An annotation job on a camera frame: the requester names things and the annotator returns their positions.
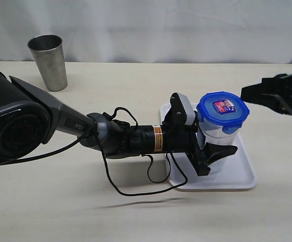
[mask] stainless steel cup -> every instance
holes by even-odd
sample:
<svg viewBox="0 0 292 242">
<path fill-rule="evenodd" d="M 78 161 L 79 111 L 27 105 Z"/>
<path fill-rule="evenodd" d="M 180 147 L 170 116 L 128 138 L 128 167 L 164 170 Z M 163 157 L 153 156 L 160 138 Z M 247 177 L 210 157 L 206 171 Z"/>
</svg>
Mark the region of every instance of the stainless steel cup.
<svg viewBox="0 0 292 242">
<path fill-rule="evenodd" d="M 40 35 L 28 41 L 39 72 L 48 90 L 57 92 L 67 87 L 62 39 L 57 35 Z"/>
</svg>

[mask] white tray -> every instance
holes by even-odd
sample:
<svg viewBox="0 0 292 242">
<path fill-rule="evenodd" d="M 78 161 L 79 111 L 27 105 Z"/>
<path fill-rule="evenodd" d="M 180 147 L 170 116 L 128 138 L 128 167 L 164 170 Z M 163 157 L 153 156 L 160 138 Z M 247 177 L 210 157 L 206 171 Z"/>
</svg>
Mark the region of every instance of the white tray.
<svg viewBox="0 0 292 242">
<path fill-rule="evenodd" d="M 160 120 L 164 120 L 165 115 L 170 109 L 170 104 L 165 104 L 160 109 Z M 256 185 L 256 175 L 251 165 L 250 158 L 245 145 L 238 132 L 234 144 L 238 147 L 237 152 L 229 157 L 223 158 L 212 164 L 211 172 L 208 176 L 197 176 L 193 166 L 188 160 L 186 154 L 175 153 L 174 157 L 182 171 L 188 178 L 188 183 L 180 190 L 249 190 Z M 219 166 L 218 162 L 223 162 L 223 168 L 219 172 L 214 172 L 214 166 Z M 175 164 L 170 158 L 171 172 L 168 181 L 170 184 L 177 185 L 184 182 L 183 176 L 177 170 Z M 168 162 L 166 160 L 166 171 L 168 172 Z"/>
</svg>

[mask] white backdrop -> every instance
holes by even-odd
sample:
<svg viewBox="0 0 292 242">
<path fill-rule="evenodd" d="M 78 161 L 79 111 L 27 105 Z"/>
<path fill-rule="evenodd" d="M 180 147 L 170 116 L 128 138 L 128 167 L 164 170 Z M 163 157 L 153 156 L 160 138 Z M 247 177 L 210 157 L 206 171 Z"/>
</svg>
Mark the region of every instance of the white backdrop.
<svg viewBox="0 0 292 242">
<path fill-rule="evenodd" d="M 0 60 L 45 33 L 67 61 L 292 63 L 292 1 L 0 0 Z"/>
</svg>

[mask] white table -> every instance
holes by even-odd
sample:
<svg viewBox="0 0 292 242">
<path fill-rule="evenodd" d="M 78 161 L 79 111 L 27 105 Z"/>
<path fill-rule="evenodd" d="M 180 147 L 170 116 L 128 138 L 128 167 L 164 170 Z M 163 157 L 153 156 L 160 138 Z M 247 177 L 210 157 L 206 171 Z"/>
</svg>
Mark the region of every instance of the white table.
<svg viewBox="0 0 292 242">
<path fill-rule="evenodd" d="M 35 63 L 0 62 L 0 71 L 46 90 Z M 52 94 L 86 114 L 124 106 L 152 125 L 173 92 L 191 102 L 213 91 L 240 95 L 242 87 L 279 73 L 292 73 L 292 65 L 67 63 L 69 85 Z M 0 167 L 0 241 L 292 241 L 292 117 L 249 109 L 241 133 L 257 174 L 253 190 L 123 197 L 107 181 L 101 154 L 77 145 Z M 57 132 L 30 156 L 74 139 Z M 146 157 L 109 163 L 126 192 L 168 186 L 147 180 Z M 164 176 L 163 156 L 156 156 L 152 175 Z"/>
</svg>

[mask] sticker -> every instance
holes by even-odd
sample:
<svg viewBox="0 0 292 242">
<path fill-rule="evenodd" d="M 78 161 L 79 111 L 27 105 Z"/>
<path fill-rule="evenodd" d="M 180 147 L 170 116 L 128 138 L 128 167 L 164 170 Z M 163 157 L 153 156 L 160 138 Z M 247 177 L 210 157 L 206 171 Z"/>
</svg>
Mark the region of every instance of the sticker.
<svg viewBox="0 0 292 242">
<path fill-rule="evenodd" d="M 161 152 L 164 145 L 162 130 L 160 125 L 153 126 L 155 136 L 155 148 L 154 152 Z"/>
<path fill-rule="evenodd" d="M 221 101 L 213 102 L 216 111 L 221 114 L 236 112 L 236 107 L 230 100 L 223 99 Z"/>
</svg>

